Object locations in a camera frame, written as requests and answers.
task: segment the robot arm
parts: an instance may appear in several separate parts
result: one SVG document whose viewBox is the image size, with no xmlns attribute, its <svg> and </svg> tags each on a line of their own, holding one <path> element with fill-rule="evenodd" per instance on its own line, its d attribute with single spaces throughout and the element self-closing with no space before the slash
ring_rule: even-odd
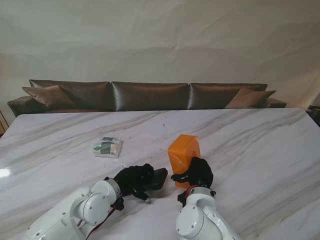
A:
<svg viewBox="0 0 320 240">
<path fill-rule="evenodd" d="M 23 240 L 85 240 L 107 218 L 120 194 L 112 178 L 98 181 L 92 189 L 79 188 L 38 218 Z"/>
<path fill-rule="evenodd" d="M 178 196 L 183 205 L 176 219 L 180 240 L 241 240 L 217 212 L 216 192 L 209 188 L 213 174 L 206 160 L 193 157 L 189 169 L 171 179 L 192 185 Z"/>
<path fill-rule="evenodd" d="M 122 195 L 133 193 L 147 202 L 142 186 L 153 176 L 149 164 L 131 166 L 113 179 L 98 181 L 93 188 L 81 187 L 37 219 L 23 240 L 87 240 L 114 210 L 124 208 Z"/>
</svg>

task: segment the throw pillow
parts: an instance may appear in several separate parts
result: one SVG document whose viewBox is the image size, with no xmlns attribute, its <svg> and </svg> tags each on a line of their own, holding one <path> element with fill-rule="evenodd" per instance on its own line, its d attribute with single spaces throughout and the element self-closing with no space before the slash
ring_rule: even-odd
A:
<svg viewBox="0 0 320 240">
<path fill-rule="evenodd" d="M 252 91 L 241 88 L 225 109 L 256 109 L 275 91 Z"/>
<path fill-rule="evenodd" d="M 59 86 L 49 87 L 22 87 L 22 89 L 33 97 L 38 103 L 45 105 L 48 109 L 74 109 L 76 105 Z"/>
</svg>

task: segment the smartphone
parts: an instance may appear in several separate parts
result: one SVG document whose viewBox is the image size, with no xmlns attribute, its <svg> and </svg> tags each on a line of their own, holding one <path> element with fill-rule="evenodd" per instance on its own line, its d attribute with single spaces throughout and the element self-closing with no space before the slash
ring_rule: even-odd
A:
<svg viewBox="0 0 320 240">
<path fill-rule="evenodd" d="M 157 170 L 154 170 L 153 179 L 151 180 L 150 183 L 143 185 L 142 190 L 144 192 L 160 190 L 164 186 L 167 175 L 168 175 L 168 170 L 165 168 L 159 168 Z M 122 196 L 125 197 L 131 194 L 133 194 L 133 192 L 126 192 Z"/>
</svg>

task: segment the orange box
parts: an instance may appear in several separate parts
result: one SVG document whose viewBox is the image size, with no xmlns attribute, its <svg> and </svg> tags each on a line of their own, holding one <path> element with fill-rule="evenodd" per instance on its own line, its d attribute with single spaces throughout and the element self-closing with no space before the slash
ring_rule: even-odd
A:
<svg viewBox="0 0 320 240">
<path fill-rule="evenodd" d="M 168 148 L 173 174 L 183 174 L 188 170 L 192 157 L 201 158 L 198 137 L 181 134 Z M 175 182 L 177 188 L 187 189 L 189 182 Z"/>
</svg>

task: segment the small package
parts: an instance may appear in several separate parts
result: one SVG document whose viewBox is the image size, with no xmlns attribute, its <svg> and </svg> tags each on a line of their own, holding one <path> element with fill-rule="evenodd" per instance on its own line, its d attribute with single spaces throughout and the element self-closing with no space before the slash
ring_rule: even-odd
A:
<svg viewBox="0 0 320 240">
<path fill-rule="evenodd" d="M 117 137 L 101 137 L 93 146 L 96 157 L 117 159 L 121 151 L 122 141 Z"/>
</svg>

